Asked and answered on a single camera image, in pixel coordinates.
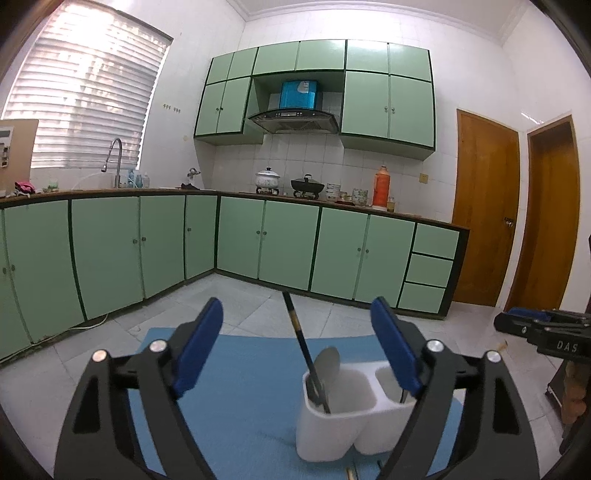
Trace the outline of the person's right hand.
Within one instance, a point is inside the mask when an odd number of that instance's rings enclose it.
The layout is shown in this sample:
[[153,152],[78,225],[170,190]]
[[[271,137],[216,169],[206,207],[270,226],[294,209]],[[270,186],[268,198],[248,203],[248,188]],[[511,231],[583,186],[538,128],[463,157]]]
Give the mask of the person's right hand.
[[565,425],[574,424],[587,410],[587,384],[590,379],[588,364],[568,361],[565,369],[561,418]]

